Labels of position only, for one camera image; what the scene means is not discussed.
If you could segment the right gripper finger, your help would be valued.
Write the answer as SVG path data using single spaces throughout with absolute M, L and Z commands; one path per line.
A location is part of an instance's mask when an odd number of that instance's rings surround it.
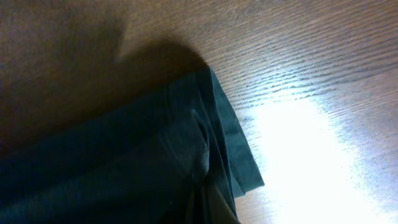
M 206 185 L 206 194 L 213 224 L 240 224 L 215 184 Z

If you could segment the dark green t-shirt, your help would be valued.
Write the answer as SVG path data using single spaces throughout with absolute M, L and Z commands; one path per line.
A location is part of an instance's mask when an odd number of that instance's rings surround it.
M 209 68 L 3 158 L 1 222 L 212 223 L 207 184 L 264 184 Z

